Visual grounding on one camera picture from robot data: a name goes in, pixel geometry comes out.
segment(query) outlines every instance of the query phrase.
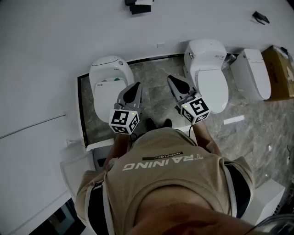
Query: black clip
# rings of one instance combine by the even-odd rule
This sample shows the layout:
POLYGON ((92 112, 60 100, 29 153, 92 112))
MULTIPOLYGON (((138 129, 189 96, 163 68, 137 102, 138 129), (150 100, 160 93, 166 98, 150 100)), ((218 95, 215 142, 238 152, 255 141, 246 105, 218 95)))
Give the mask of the black clip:
POLYGON ((178 111, 179 114, 181 114, 181 109, 178 106, 176 106, 175 109, 178 111))
POLYGON ((266 23, 268 23, 268 24, 270 23, 266 16, 260 14, 260 13, 257 12, 257 11, 254 12, 252 16, 253 16, 253 18, 254 18, 258 23, 261 23, 261 24, 263 24, 263 25, 265 25, 265 24, 264 24, 262 21, 264 21, 264 22, 266 22, 266 23))

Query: toilet seat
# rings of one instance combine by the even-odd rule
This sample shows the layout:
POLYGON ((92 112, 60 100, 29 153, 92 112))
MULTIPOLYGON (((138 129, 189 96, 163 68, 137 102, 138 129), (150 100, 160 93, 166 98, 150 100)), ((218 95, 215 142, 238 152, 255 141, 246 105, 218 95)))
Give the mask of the toilet seat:
POLYGON ((205 103, 213 113, 222 112, 229 98, 226 78, 221 70, 205 70, 198 72, 197 88, 205 103))
POLYGON ((119 93, 126 88, 123 80, 98 82, 94 89, 94 109, 97 116, 104 122, 109 122, 110 111, 114 109, 119 93))

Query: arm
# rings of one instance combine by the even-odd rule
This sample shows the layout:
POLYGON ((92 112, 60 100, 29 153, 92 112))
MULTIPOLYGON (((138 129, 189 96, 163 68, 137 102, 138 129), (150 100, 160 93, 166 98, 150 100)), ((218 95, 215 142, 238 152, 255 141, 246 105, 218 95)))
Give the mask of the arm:
POLYGON ((128 144, 129 144, 128 134, 117 134, 114 141, 114 145, 112 146, 110 153, 108 154, 105 160, 105 163, 103 165, 104 170, 112 158, 120 158, 125 153, 127 153, 128 144))
POLYGON ((196 123, 192 126, 197 143, 200 147, 204 148, 205 150, 208 150, 206 146, 211 143, 214 154, 221 156, 221 152, 216 145, 215 141, 212 139, 211 135, 209 134, 204 122, 196 123))

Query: white toilet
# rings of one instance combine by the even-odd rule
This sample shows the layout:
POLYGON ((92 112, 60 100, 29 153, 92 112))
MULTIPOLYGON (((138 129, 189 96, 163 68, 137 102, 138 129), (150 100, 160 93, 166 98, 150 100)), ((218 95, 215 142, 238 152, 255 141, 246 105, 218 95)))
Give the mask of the white toilet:
POLYGON ((119 93, 134 83, 133 72, 122 58, 107 56, 92 63, 89 77, 95 112, 102 121, 108 123, 119 93))
POLYGON ((222 43, 212 39, 189 42, 184 55, 185 76, 192 79, 212 113, 222 112, 229 90, 221 65, 226 57, 222 43))
POLYGON ((270 98, 270 78, 259 50, 244 49, 230 67, 242 96, 254 101, 270 98))

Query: person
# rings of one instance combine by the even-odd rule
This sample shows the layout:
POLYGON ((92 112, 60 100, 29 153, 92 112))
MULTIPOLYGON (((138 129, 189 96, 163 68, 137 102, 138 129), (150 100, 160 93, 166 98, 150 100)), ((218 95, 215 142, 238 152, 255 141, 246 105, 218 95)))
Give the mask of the person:
POLYGON ((170 120, 147 130, 127 151, 117 134, 102 173, 87 171, 78 190, 78 217, 97 234, 244 235, 239 218, 254 189, 244 157, 221 156, 204 122, 192 126, 196 141, 170 120))

